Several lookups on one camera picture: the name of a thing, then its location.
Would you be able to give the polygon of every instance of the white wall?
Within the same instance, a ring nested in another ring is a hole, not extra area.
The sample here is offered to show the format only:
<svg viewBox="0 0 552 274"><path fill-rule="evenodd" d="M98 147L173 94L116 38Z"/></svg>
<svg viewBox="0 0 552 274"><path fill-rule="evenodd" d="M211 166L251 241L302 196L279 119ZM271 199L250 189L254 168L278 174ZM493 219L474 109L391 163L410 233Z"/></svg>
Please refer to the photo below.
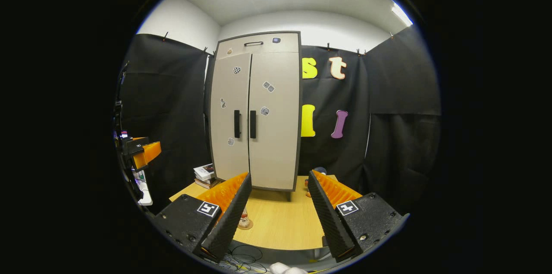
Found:
<svg viewBox="0 0 552 274"><path fill-rule="evenodd" d="M137 34L165 36L213 53L220 25L187 0L163 0L142 23Z"/></svg>
<svg viewBox="0 0 552 274"><path fill-rule="evenodd" d="M329 46L361 53L391 35L376 26L335 13L319 11L282 11L251 16L224 25L218 40L263 31L299 30L301 44Z"/></svg>

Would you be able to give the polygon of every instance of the cabinet handle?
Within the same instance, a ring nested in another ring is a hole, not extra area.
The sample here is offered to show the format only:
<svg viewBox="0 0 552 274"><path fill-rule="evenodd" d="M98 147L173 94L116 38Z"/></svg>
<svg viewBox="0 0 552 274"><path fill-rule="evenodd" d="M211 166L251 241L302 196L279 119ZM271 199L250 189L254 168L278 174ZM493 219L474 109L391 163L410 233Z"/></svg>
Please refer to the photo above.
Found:
<svg viewBox="0 0 552 274"><path fill-rule="evenodd" d="M251 117L251 131L249 133L249 138L255 139L257 138L257 112L254 110L250 111L250 117Z"/></svg>
<svg viewBox="0 0 552 274"><path fill-rule="evenodd" d="M234 138L240 138L240 111L234 110Z"/></svg>
<svg viewBox="0 0 552 274"><path fill-rule="evenodd" d="M263 44L264 44L262 41L257 41L257 42L247 42L247 43L244 43L243 46L248 46L249 44L255 44L255 43L259 43L259 45L263 45Z"/></svg>

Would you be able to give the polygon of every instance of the fluorescent light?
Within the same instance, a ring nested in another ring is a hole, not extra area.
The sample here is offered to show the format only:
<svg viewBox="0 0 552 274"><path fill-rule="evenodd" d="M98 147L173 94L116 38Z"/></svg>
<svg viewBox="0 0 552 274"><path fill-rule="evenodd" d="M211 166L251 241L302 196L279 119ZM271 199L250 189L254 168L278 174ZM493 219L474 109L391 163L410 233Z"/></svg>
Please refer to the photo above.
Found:
<svg viewBox="0 0 552 274"><path fill-rule="evenodd" d="M394 5L391 8L391 11L393 11L393 13L395 13L398 16L398 18L400 18L402 20L402 22L405 23L406 27L412 25L412 22L410 21L410 19L406 15L406 13L400 8L400 6L398 6L398 4L396 4L394 2L393 2L393 4Z"/></svg>

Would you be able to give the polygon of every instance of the cabinet drawer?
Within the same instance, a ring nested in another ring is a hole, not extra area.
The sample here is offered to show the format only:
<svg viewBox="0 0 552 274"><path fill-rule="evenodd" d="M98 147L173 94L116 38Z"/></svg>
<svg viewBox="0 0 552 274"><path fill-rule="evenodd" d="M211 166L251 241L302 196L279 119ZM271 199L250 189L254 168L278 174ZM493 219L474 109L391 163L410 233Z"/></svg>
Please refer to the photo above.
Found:
<svg viewBox="0 0 552 274"><path fill-rule="evenodd" d="M280 41L278 43L273 42L274 38L279 38ZM219 60L243 53L298 52L298 49L298 33L275 32L222 41L219 43L216 59Z"/></svg>

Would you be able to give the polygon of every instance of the yellow letter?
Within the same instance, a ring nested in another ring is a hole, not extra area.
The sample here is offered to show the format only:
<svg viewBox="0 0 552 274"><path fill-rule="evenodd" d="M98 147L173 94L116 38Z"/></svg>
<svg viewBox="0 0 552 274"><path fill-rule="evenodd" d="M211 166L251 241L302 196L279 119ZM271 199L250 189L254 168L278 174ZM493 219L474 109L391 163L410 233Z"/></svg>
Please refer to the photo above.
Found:
<svg viewBox="0 0 552 274"><path fill-rule="evenodd" d="M347 68L347 64L343 62L341 57L331 57L329 61L332 62L332 66L329 69L332 76L340 80L345 79L345 75L341 73L341 67Z"/></svg>
<svg viewBox="0 0 552 274"><path fill-rule="evenodd" d="M312 79L316 78L316 75L318 75L318 70L316 69L316 60L314 58L303 58L303 78L304 79Z"/></svg>
<svg viewBox="0 0 552 274"><path fill-rule="evenodd" d="M301 137L314 137L316 135L312 128L313 105L303 105L301 115Z"/></svg>

